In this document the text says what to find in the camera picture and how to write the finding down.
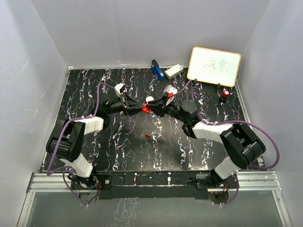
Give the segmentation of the red earbud charging case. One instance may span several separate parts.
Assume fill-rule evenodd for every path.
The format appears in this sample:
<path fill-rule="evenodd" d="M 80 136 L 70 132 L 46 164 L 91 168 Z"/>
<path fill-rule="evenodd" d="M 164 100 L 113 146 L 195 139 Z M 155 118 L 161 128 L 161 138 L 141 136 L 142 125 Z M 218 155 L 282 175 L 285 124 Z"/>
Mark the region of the red earbud charging case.
<path fill-rule="evenodd" d="M 149 113 L 151 112 L 151 110 L 147 107 L 147 104 L 148 104 L 148 103 L 144 103 L 144 104 L 143 104 L 143 105 L 144 105 L 144 108 L 142 109 L 142 111 L 145 112 L 145 113 L 147 113 L 147 114 L 149 114 Z"/>

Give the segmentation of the white earbud charging case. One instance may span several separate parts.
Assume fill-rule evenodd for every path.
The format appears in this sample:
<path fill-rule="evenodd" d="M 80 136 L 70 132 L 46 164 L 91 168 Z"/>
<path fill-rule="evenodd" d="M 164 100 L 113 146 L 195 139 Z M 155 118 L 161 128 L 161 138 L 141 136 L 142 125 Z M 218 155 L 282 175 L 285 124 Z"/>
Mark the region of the white earbud charging case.
<path fill-rule="evenodd" d="M 148 103 L 148 102 L 150 102 L 150 101 L 153 101 L 154 100 L 154 98 L 152 97 L 152 96 L 148 96 L 148 97 L 146 97 L 146 99 L 145 99 L 145 101 Z"/>

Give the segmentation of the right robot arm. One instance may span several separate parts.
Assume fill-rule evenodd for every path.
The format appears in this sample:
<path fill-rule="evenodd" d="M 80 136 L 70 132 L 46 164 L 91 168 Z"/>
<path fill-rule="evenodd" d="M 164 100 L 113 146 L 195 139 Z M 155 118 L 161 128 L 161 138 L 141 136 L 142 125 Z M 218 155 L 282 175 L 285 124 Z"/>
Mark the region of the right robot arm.
<path fill-rule="evenodd" d="M 194 101 L 185 100 L 180 107 L 168 101 L 163 97 L 146 103 L 145 107 L 157 116 L 168 114 L 182 121 L 182 130 L 188 137 L 222 143 L 227 151 L 227 157 L 208 176 L 196 179 L 196 183 L 221 188 L 231 175 L 248 168 L 266 151 L 264 143 L 247 124 L 209 125 L 199 120 Z"/>

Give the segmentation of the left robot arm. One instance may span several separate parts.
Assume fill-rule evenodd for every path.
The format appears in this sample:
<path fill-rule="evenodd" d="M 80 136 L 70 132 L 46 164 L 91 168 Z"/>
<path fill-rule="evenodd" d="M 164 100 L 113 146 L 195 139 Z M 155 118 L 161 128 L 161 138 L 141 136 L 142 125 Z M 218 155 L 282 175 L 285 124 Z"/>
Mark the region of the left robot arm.
<path fill-rule="evenodd" d="M 46 144 L 46 152 L 65 163 L 64 169 L 69 171 L 71 181 L 92 189 L 96 187 L 98 177 L 92 164 L 81 153 L 84 136 L 106 129 L 111 114 L 123 112 L 132 116 L 144 107 L 123 92 L 114 100 L 98 101 L 90 116 L 72 121 L 58 119 Z"/>

